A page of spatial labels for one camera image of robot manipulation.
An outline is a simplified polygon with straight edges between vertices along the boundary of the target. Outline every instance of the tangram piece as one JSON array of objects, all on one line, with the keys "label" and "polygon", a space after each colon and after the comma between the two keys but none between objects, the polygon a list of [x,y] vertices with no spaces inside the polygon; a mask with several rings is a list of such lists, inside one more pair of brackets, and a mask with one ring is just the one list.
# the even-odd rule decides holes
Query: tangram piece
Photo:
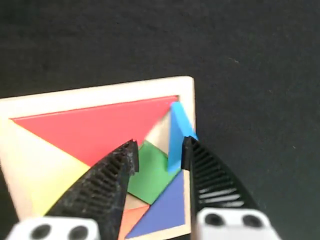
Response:
[{"label": "tangram piece", "polygon": [[139,172],[130,177],[128,192],[148,204],[153,204],[178,171],[167,172],[167,157],[145,141],[139,150]]},{"label": "tangram piece", "polygon": [[141,144],[176,100],[176,96],[167,96],[13,120],[88,166],[93,166],[129,139]]},{"label": "tangram piece", "polygon": [[138,208],[125,209],[122,215],[122,222],[118,240],[124,240],[126,235],[132,230],[142,216],[147,212],[150,205],[141,206]]},{"label": "tangram piece", "polygon": [[150,206],[126,239],[183,226],[185,223],[184,174],[181,171]]},{"label": "tangram piece", "polygon": [[3,121],[2,126],[10,131],[11,151],[15,153],[7,155],[3,164],[7,168],[17,170],[16,175],[12,177],[15,177],[15,181],[20,182],[23,188],[17,191],[26,194],[12,198],[17,198],[15,201],[19,198],[31,201],[29,207],[32,212],[29,212],[28,216],[21,216],[19,213],[18,215],[22,218],[43,216],[89,167],[11,120]]},{"label": "tangram piece", "polygon": [[118,238],[130,175],[138,164],[138,145],[114,149],[77,180],[48,211],[48,216],[93,219],[101,239]]},{"label": "tangram piece", "polygon": [[118,240],[125,239],[126,235],[149,209],[149,206],[149,204],[129,193],[126,195]]},{"label": "tangram piece", "polygon": [[174,173],[181,166],[184,137],[198,139],[180,102],[171,105],[171,125],[168,155],[168,172]]}]

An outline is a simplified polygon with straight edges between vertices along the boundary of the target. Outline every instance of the yellow triangle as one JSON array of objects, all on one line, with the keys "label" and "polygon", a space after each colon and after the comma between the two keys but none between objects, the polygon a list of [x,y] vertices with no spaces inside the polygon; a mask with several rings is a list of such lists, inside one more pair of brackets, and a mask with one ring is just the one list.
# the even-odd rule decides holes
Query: yellow triangle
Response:
[{"label": "yellow triangle", "polygon": [[21,170],[15,178],[31,199],[33,215],[43,216],[90,167],[13,121],[7,124],[16,154],[5,160],[6,171]]}]

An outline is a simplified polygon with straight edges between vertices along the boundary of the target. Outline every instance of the light blue parallelogram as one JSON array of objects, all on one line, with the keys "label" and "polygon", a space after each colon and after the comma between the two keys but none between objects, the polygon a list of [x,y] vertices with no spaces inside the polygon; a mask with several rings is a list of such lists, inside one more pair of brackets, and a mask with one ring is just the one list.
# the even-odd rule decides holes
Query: light blue parallelogram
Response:
[{"label": "light blue parallelogram", "polygon": [[198,140],[184,107],[178,101],[171,104],[170,140],[167,171],[176,172],[181,167],[182,143],[184,137]]}]

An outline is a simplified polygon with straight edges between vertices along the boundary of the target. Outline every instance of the screw hole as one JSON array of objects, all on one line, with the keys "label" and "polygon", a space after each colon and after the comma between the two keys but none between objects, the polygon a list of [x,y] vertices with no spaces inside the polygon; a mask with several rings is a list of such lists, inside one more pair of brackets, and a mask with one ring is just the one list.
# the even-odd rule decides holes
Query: screw hole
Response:
[{"label": "screw hole", "polygon": [[37,226],[31,233],[31,239],[40,240],[49,235],[51,226],[49,224],[42,224]]},{"label": "screw hole", "polygon": [[85,226],[76,226],[69,233],[69,240],[85,240],[88,236],[88,229]]},{"label": "screw hole", "polygon": [[208,214],[205,217],[205,223],[213,226],[223,226],[225,224],[222,217],[214,213]]},{"label": "screw hole", "polygon": [[261,228],[263,226],[261,220],[253,215],[245,215],[242,220],[244,225],[248,227]]}]

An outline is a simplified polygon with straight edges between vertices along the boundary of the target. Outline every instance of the tangram puzzle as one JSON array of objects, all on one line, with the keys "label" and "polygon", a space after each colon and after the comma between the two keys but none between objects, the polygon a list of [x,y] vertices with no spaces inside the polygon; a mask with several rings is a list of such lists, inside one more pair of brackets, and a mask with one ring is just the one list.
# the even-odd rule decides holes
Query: tangram puzzle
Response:
[{"label": "tangram puzzle", "polygon": [[109,152],[134,139],[122,239],[163,240],[191,231],[184,136],[195,135],[191,77],[169,77],[0,99],[0,161],[20,220],[44,216]]}]

